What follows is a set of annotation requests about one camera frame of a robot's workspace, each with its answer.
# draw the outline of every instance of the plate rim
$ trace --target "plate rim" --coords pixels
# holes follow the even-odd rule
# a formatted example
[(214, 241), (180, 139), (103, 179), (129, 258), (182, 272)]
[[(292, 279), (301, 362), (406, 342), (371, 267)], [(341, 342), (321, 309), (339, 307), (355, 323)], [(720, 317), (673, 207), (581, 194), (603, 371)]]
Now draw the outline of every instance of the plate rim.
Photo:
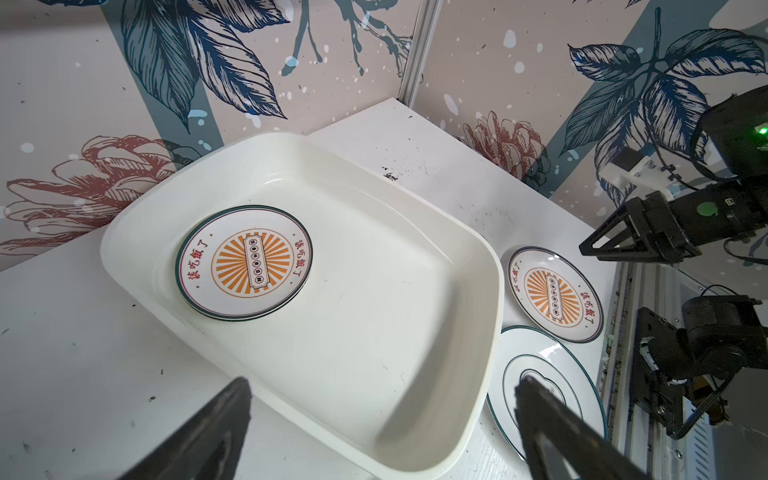
[[(536, 327), (529, 326), (529, 325), (512, 325), (512, 326), (505, 327), (504, 329), (502, 329), (502, 332), (499, 333), (499, 336), (498, 336), (499, 341), (501, 341), (501, 337), (504, 334), (504, 332), (512, 329), (528, 329), (528, 330), (533, 330), (536, 333), (540, 333), (544, 336), (548, 336), (550, 339), (560, 344), (563, 350), (565, 350), (568, 353), (568, 355), (571, 356), (571, 358), (576, 362), (576, 365), (578, 365), (579, 368), (581, 369), (581, 372), (584, 373), (584, 376), (587, 377), (587, 381), (589, 381), (589, 385), (592, 387), (592, 392), (594, 392), (594, 397), (598, 400), (598, 405), (600, 406), (600, 414), (603, 418), (603, 438), (605, 439), (608, 438), (608, 420), (605, 418), (605, 408), (603, 408), (603, 402), (602, 400), (600, 400), (600, 394), (598, 393), (598, 388), (594, 386), (594, 382), (592, 382), (592, 378), (587, 374), (587, 370), (585, 370), (581, 362), (578, 361), (578, 359), (576, 358), (576, 355), (574, 355), (573, 352), (571, 352), (565, 345), (563, 345), (560, 339), (558, 339), (554, 335), (551, 335), (549, 332), (542, 331)], [(506, 440), (509, 446), (511, 446), (512, 449), (515, 451), (515, 453), (517, 453), (518, 456), (522, 458), (523, 462), (527, 462), (527, 460), (525, 459), (525, 455), (523, 455), (523, 453), (518, 451), (517, 447), (515, 447), (515, 445), (511, 442), (511, 440), (507, 436), (507, 433), (504, 431), (501, 424), (498, 422), (498, 418), (496, 418), (496, 412), (493, 411), (493, 405), (491, 404), (490, 393), (485, 394), (485, 402), (488, 403), (488, 409), (491, 411), (491, 416), (493, 417), (493, 421), (496, 423), (496, 426), (498, 427), (499, 432), (504, 437), (504, 440)]]
[(228, 214), (231, 214), (232, 212), (236, 212), (239, 210), (270, 210), (278, 214), (285, 215), (286, 217), (290, 218), (293, 222), (295, 222), (296, 225), (298, 225), (299, 228), (304, 232), (307, 243), (310, 245), (310, 251), (312, 251), (313, 260), (314, 260), (314, 253), (315, 253), (315, 249), (313, 248), (313, 245), (312, 245), (312, 238), (310, 237), (310, 233), (306, 231), (306, 228), (304, 227), (303, 223), (299, 222), (299, 219), (289, 214), (285, 210), (281, 210), (280, 208), (277, 208), (277, 207), (271, 207), (269, 205), (260, 205), (260, 204), (239, 205), (237, 207), (230, 207), (225, 210), (216, 212), (215, 214), (204, 218), (184, 238), (184, 241), (181, 242), (181, 246), (179, 247), (179, 252), (176, 254), (176, 261), (174, 262), (174, 276), (176, 277), (176, 286), (181, 292), (181, 296), (183, 296), (184, 299), (187, 301), (187, 305), (191, 306), (197, 312), (202, 313), (203, 315), (209, 318), (222, 320), (224, 322), (246, 322), (248, 320), (253, 320), (265, 315), (269, 315), (270, 313), (274, 313), (277, 310), (283, 308), (285, 305), (288, 304), (288, 302), (293, 300), (293, 298), (299, 293), (299, 291), (301, 291), (302, 288), (304, 288), (304, 284), (306, 283), (307, 277), (310, 275), (310, 271), (312, 269), (312, 263), (313, 263), (313, 262), (310, 262), (309, 266), (306, 269), (306, 274), (304, 275), (304, 278), (301, 279), (299, 285), (296, 287), (293, 293), (291, 293), (289, 296), (284, 298), (282, 301), (275, 304), (272, 308), (269, 308), (261, 313), (258, 313), (255, 315), (252, 313), (248, 315), (220, 315), (217, 313), (213, 313), (210, 310), (206, 310), (202, 306), (198, 305), (187, 295), (187, 293), (184, 291), (184, 288), (182, 287), (180, 265), (181, 265), (182, 258), (184, 257), (184, 251), (187, 249), (187, 246), (189, 246), (189, 242), (192, 241), (194, 236), (197, 235), (197, 233), (200, 232), (200, 230), (202, 230), (207, 225), (215, 221), (217, 218), (223, 217), (224, 215), (228, 215)]
[[(542, 324), (541, 322), (536, 320), (536, 318), (533, 315), (531, 315), (531, 313), (528, 312), (525, 309), (525, 307), (523, 306), (523, 304), (520, 301), (520, 299), (518, 298), (518, 296), (515, 295), (515, 287), (512, 285), (512, 278), (511, 278), (511, 275), (509, 274), (509, 272), (512, 269), (512, 262), (515, 260), (516, 256), (518, 254), (526, 251), (526, 250), (538, 250), (538, 251), (541, 251), (541, 252), (546, 252), (546, 253), (551, 253), (552, 255), (556, 255), (558, 259), (563, 260), (570, 268), (574, 269), (574, 272), (578, 273), (578, 275), (581, 277), (581, 279), (587, 284), (587, 286), (589, 287), (589, 290), (591, 290), (592, 293), (594, 294), (594, 298), (597, 299), (597, 301), (598, 301), (598, 309), (600, 310), (600, 326), (598, 327), (598, 330), (594, 334), (592, 334), (592, 336), (590, 336), (589, 338), (584, 339), (584, 340), (571, 340), (571, 339), (567, 339), (567, 338), (564, 338), (562, 336), (559, 336), (557, 333), (550, 332), (544, 324)], [(581, 272), (581, 270), (576, 268), (576, 266), (573, 263), (569, 262), (568, 259), (564, 258), (561, 254), (559, 254), (557, 252), (553, 252), (552, 250), (549, 250), (548, 248), (536, 247), (536, 246), (533, 246), (533, 245), (529, 245), (527, 247), (518, 248), (512, 254), (512, 256), (509, 257), (509, 262), (507, 262), (507, 271), (506, 271), (506, 273), (507, 273), (507, 284), (509, 285), (509, 288), (512, 290), (512, 297), (515, 298), (515, 301), (518, 303), (518, 305), (520, 306), (522, 311), (525, 312), (525, 315), (527, 315), (528, 318), (530, 318), (531, 320), (536, 322), (536, 325), (539, 325), (547, 333), (550, 333), (550, 334), (558, 337), (560, 340), (564, 340), (565, 342), (570, 342), (570, 343), (589, 343), (589, 342), (593, 342), (593, 341), (595, 341), (600, 336), (601, 333), (603, 333), (603, 327), (604, 327), (604, 324), (605, 324), (605, 313), (603, 311), (603, 303), (600, 301), (600, 297), (598, 296), (598, 292), (595, 291), (594, 287), (592, 286), (592, 283), (590, 283), (590, 281), (587, 280), (587, 277), (584, 276), (584, 274)]]

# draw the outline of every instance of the green circle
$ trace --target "green circle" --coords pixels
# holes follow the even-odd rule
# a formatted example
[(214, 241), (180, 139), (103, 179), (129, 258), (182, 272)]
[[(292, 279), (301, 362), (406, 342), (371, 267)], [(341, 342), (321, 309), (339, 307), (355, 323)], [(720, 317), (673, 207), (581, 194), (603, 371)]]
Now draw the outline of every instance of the green circle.
[(702, 217), (712, 217), (717, 215), (717, 205), (714, 202), (703, 202), (696, 207), (696, 211)]

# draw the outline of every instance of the white plate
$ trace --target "white plate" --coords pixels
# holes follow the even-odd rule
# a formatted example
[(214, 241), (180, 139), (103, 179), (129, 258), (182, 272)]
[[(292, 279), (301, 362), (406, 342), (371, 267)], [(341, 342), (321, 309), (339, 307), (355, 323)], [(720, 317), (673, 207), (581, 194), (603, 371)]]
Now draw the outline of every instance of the white plate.
[[(297, 219), (312, 238), (312, 270), (269, 315), (222, 322), (184, 299), (177, 255), (202, 219), (242, 205)], [(214, 254), (261, 222), (238, 220), (213, 243), (204, 235), (219, 233), (193, 234), (189, 247), (203, 240), (204, 256)], [(293, 239), (289, 223), (272, 228)], [(110, 224), (101, 258), (196, 351), (247, 377), (256, 397), (374, 476), (437, 478), (464, 452), (501, 330), (502, 266), (475, 231), (395, 182), (304, 137), (263, 134), (133, 202)], [(269, 310), (250, 301), (232, 296), (225, 308), (237, 302), (234, 313), (246, 317)]]
[(256, 319), (301, 290), (312, 256), (310, 236), (294, 216), (244, 205), (214, 214), (192, 230), (179, 249), (176, 282), (204, 315)]
[(545, 248), (524, 247), (509, 260), (508, 276), (518, 305), (541, 328), (573, 343), (591, 342), (600, 335), (600, 299), (565, 258)]
[(530, 326), (502, 330), (488, 388), (488, 406), (504, 438), (525, 460), (515, 418), (515, 388), (532, 376), (596, 432), (607, 435), (598, 391), (576, 357), (553, 336)]

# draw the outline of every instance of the flower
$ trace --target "flower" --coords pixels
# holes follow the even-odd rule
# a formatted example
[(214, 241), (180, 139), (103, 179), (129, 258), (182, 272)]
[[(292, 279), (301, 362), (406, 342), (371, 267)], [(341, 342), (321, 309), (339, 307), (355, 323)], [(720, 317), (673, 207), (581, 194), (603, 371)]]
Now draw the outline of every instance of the flower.
[(10, 220), (24, 222), (41, 236), (0, 243), (5, 255), (37, 255), (111, 222), (144, 192), (196, 160), (194, 149), (137, 135), (92, 138), (83, 158), (53, 168), (62, 182), (20, 178), (8, 189), (23, 201), (5, 208)]
[(541, 135), (526, 121), (505, 118), (499, 123), (496, 112), (491, 111), (488, 118), (478, 119), (474, 130), (464, 124), (464, 137), (457, 138), (530, 187), (538, 189), (546, 180), (547, 151)]

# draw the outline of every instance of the plate with orange sunburst design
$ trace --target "plate with orange sunburst design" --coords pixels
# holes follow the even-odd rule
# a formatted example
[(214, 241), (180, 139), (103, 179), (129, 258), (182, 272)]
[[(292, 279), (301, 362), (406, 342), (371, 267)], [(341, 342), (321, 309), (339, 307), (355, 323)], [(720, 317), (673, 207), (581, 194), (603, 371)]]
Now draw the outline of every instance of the plate with orange sunburst design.
[(521, 248), (509, 260), (508, 274), (518, 304), (541, 328), (575, 343), (591, 342), (600, 335), (600, 299), (565, 258), (545, 248)]
[(310, 236), (294, 216), (245, 205), (212, 215), (192, 230), (179, 249), (176, 281), (202, 314), (250, 320), (291, 301), (312, 258)]

